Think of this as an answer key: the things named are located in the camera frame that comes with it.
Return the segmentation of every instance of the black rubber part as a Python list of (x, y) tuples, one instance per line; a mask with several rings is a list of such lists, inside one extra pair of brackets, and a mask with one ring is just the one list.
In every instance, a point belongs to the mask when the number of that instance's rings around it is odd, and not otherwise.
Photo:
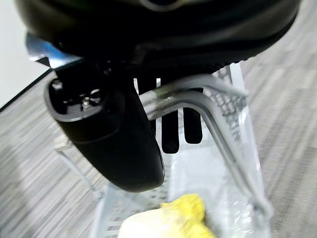
[(200, 114), (191, 108), (184, 108), (184, 134), (189, 144), (199, 144), (203, 139), (202, 123)]
[[(161, 85), (174, 80), (174, 77), (161, 77)], [(179, 149), (178, 111), (162, 116), (162, 149), (164, 153), (175, 154)]]
[(163, 183), (160, 149), (133, 85), (120, 84), (108, 91), (104, 87), (99, 104), (86, 111), (79, 104), (62, 114), (58, 104), (64, 104), (63, 94), (54, 94), (53, 90), (51, 82), (45, 91), (49, 112), (109, 181), (129, 192), (146, 191)]

